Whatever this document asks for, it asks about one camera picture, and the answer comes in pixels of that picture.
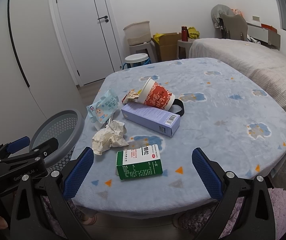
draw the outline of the blue gripper pad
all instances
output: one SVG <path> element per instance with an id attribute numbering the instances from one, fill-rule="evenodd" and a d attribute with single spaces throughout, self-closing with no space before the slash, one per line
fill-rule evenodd
<path id="1" fill-rule="evenodd" d="M 89 148 L 64 181 L 63 197 L 65 200 L 75 197 L 84 178 L 92 167 L 93 161 L 93 150 Z"/>
<path id="2" fill-rule="evenodd" d="M 192 153 L 192 163 L 211 198 L 220 201 L 223 198 L 222 181 L 198 149 Z"/>
<path id="3" fill-rule="evenodd" d="M 12 143 L 10 143 L 7 147 L 8 153 L 16 153 L 17 151 L 22 150 L 23 148 L 29 146 L 30 144 L 30 138 L 25 136 L 21 139 L 18 139 Z"/>

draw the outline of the light blue plastic package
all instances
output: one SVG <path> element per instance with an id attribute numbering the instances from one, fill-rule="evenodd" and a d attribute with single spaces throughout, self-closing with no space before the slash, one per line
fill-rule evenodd
<path id="1" fill-rule="evenodd" d="M 117 110 L 119 98 L 112 89 L 109 89 L 99 101 L 87 106 L 87 112 L 92 123 L 105 123 Z"/>

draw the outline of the green and white box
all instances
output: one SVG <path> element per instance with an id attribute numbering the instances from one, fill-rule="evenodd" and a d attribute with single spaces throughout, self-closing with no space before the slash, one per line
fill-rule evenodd
<path id="1" fill-rule="evenodd" d="M 117 152 L 116 169 L 120 179 L 133 179 L 162 174 L 162 164 L 157 144 Z"/>

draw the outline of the wooden floor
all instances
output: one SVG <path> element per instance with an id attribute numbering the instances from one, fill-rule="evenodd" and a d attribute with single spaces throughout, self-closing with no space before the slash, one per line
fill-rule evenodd
<path id="1" fill-rule="evenodd" d="M 104 79 L 101 79 L 77 88 L 85 106 L 89 106 L 93 103 L 93 100 L 95 99 L 96 94 L 99 92 L 99 89 L 103 82 Z"/>
<path id="2" fill-rule="evenodd" d="M 192 240 L 187 231 L 173 226 L 173 216 L 141 220 L 98 213 L 95 224 L 85 229 L 93 240 Z"/>

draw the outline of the red and white paper cup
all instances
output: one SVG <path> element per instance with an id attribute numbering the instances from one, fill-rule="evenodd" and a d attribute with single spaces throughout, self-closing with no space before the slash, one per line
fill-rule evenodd
<path id="1" fill-rule="evenodd" d="M 168 111 L 175 99 L 175 95 L 149 78 L 138 98 L 138 103 L 153 106 Z"/>

